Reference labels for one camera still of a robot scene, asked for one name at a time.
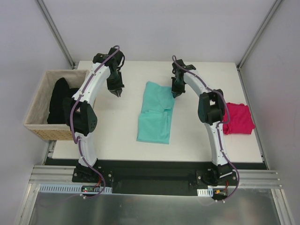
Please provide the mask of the teal t-shirt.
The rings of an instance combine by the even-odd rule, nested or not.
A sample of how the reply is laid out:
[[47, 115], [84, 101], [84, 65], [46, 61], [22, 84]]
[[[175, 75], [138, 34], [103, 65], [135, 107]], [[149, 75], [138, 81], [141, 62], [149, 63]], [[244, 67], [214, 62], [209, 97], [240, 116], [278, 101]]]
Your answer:
[[137, 141], [169, 144], [174, 105], [171, 87], [147, 82], [138, 117]]

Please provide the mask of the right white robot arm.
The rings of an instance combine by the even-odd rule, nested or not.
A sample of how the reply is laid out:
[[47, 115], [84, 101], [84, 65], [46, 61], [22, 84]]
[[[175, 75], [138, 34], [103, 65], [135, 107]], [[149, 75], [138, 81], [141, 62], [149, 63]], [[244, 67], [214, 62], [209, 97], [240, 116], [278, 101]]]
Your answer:
[[201, 175], [201, 181], [210, 186], [222, 185], [233, 172], [228, 162], [223, 136], [223, 119], [228, 112], [221, 89], [212, 89], [200, 77], [194, 65], [186, 65], [182, 59], [172, 56], [172, 96], [185, 93], [189, 85], [199, 97], [197, 114], [205, 125], [211, 148], [211, 169]]

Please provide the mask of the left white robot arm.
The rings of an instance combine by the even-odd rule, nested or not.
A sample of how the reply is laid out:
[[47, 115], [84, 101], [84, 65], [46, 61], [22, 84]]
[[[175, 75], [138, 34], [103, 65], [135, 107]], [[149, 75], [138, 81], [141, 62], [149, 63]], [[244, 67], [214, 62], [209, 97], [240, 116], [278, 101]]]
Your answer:
[[120, 70], [124, 63], [125, 55], [119, 45], [112, 47], [107, 54], [96, 54], [79, 90], [72, 97], [64, 98], [62, 103], [66, 124], [70, 127], [74, 143], [78, 145], [78, 163], [80, 167], [86, 167], [82, 175], [88, 182], [95, 182], [99, 177], [98, 169], [94, 168], [98, 158], [93, 132], [98, 118], [93, 104], [104, 84], [110, 93], [121, 96], [125, 85]]

